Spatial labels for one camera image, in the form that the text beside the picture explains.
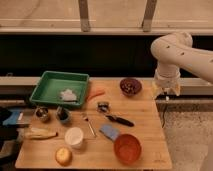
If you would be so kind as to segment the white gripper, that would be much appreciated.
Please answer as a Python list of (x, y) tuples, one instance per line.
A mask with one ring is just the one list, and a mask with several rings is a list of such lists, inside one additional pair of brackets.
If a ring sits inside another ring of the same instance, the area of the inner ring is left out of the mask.
[(162, 92), (162, 89), (172, 89), (176, 96), (180, 95), (180, 72), (174, 73), (166, 72), (162, 73), (159, 70), (155, 70), (154, 81), (152, 83), (153, 98), (156, 99)]

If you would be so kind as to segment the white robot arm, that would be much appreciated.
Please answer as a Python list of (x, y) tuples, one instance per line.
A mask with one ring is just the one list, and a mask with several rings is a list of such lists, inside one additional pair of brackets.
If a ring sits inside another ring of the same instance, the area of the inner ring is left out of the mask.
[(172, 91), (180, 95), (180, 69), (213, 83), (213, 51), (192, 47), (192, 36), (187, 32), (172, 33), (155, 39), (150, 47), (157, 60), (153, 98)]

